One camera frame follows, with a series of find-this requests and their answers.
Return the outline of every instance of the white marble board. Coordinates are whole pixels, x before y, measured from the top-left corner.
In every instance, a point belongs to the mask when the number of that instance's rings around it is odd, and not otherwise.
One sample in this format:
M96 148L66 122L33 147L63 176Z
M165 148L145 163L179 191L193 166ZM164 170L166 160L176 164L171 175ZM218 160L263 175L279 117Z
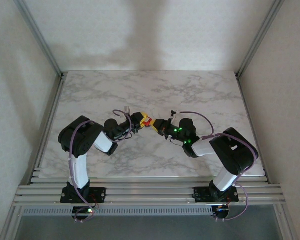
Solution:
M60 131L81 115L104 124L109 118L118 123L113 109L129 106L131 113L146 112L155 119L168 119L171 110L194 111L213 123L215 132L229 127L238 130L254 146L240 90L231 71L70 71L65 80L53 121L40 178L68 177L68 154L58 143ZM211 133L209 124L200 116L192 118L199 136ZM151 127L142 129L133 138L119 143L112 156L94 147L88 153L88 175L101 177L211 177L222 163L216 155L187 157L180 146L171 144ZM246 173L264 176L260 159Z

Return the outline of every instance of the floor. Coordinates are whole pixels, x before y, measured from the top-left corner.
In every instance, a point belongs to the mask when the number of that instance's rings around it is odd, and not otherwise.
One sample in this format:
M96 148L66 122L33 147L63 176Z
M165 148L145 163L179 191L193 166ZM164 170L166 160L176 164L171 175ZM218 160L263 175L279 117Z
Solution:
M97 123L116 118L113 109L146 112L151 118L168 119L171 110L195 111L206 115L220 133L237 129L256 145L235 74L231 71L72 71L65 81L51 134L40 165L40 178L68 176L67 153L58 143L63 128L81 115ZM199 136L211 133L210 125L196 115L192 118ZM151 127L119 143L112 156L94 147L88 153L90 177L210 177L222 163L215 155L187 157L180 146L171 144ZM264 176L260 160L246 173Z

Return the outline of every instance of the yellow object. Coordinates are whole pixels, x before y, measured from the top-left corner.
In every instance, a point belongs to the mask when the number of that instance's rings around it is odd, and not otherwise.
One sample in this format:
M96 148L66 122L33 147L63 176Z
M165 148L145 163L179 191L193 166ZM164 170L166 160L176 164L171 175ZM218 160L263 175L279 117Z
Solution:
M149 115L145 112L141 112L142 116L143 116L143 119L140 121L140 127L143 128L144 126L147 126L146 124L149 122L149 121L146 121L148 118L150 121L150 123L148 124L148 126L151 126L156 132L158 132L158 129L156 129L154 127L154 124L155 124L155 121L156 119L152 119L151 117L149 117Z

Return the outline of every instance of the black mounting plate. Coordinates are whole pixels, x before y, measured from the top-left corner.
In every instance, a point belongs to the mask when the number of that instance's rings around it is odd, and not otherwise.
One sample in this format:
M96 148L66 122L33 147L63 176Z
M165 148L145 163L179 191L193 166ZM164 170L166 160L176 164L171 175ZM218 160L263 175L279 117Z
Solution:
M82 204L83 201L76 194L69 194L69 189L64 187L62 189L62 195L60 203L62 204ZM106 188L105 187L90 187L88 196L85 198L90 204L103 204L106 199Z
M239 202L237 188L232 186L224 194L223 198L216 200L210 193L210 188L208 186L198 186L194 187L194 194L192 197L195 199L196 203L227 203L227 202Z

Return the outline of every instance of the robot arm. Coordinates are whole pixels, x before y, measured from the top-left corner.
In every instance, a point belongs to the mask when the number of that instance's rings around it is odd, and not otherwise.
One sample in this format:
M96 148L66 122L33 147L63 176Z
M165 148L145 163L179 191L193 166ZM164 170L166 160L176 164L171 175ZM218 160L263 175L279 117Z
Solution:
M171 137L173 140L182 142L182 148L189 157L197 158L217 154L223 168L211 181L210 194L216 202L222 201L230 187L258 159L258 151L232 127L223 133L202 140L196 134L196 127L192 119L183 118L179 127L172 125L172 120L172 118L168 120L155 119L151 126L166 140Z
M209 186L208 199L213 199L214 202L224 201L225 196L233 191L232 185L258 158L257 150L234 128L202 140L197 136L196 127L190 118L183 118L178 127L172 124L172 118L168 120L149 118L149 121L145 122L148 116L143 112L132 115L126 113L125 116L127 120L121 124L118 124L115 119L108 119L103 127L90 121L78 129L72 148L73 178L69 179L68 187L75 186L72 182L74 180L78 189L86 190L88 188L87 191L89 191L87 152L92 146L110 156L117 149L118 142L126 139L128 133L138 133L144 126L152 126L165 139L171 137L171 139L182 142L182 148L189 157L197 158L208 154L217 154L223 168ZM86 121L89 121L87 117L80 116L61 131L58 141L64 151L69 152L75 129Z

